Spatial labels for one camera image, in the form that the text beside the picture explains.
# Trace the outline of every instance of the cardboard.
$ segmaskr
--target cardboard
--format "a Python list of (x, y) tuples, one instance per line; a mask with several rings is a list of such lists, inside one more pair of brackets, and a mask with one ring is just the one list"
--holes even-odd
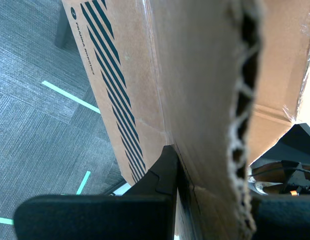
[(164, 145), (179, 154), (181, 239), (250, 239), (246, 164), (310, 107), (310, 0), (264, 3), (253, 107), (257, 1), (63, 0), (123, 177), (136, 183)]
[(248, 136), (252, 163), (310, 122), (310, 0), (264, 0), (260, 81)]

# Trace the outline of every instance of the logo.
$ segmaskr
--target logo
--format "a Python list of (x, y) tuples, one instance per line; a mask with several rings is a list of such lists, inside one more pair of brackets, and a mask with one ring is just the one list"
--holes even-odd
[(76, 12), (75, 12), (74, 8), (71, 7), (70, 12), (71, 12), (71, 15), (73, 16), (73, 19), (76, 20)]

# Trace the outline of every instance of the cardboard flap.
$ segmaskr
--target cardboard flap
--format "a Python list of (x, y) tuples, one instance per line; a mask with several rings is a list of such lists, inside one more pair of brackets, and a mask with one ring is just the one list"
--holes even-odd
[(293, 125), (288, 120), (254, 111), (248, 133), (248, 164), (273, 147)]
[(294, 122), (309, 60), (310, 0), (264, 3), (264, 51), (256, 103), (281, 111)]

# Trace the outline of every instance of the gray carpet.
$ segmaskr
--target gray carpet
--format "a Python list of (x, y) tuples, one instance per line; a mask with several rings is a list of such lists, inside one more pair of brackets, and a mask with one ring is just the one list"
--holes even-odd
[[(0, 0), (0, 217), (42, 194), (101, 194), (123, 180), (73, 36), (54, 46), (60, 0)], [(0, 240), (16, 239), (0, 223)]]

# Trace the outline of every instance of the diagonal stripe pattern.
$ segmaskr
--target diagonal stripe pattern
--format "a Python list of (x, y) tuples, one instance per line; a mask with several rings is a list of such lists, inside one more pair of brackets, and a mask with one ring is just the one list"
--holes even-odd
[(86, 26), (112, 104), (112, 111), (125, 148), (131, 177), (137, 183), (145, 175), (147, 169), (143, 160), (139, 135), (136, 131), (130, 98), (126, 92), (125, 78), (119, 68), (121, 62), (113, 43), (115, 38), (112, 25), (106, 16), (106, 3), (105, 0), (101, 0), (101, 2), (102, 5), (98, 0), (93, 0), (92, 4), (87, 1), (80, 4), (80, 7), (87, 20)]

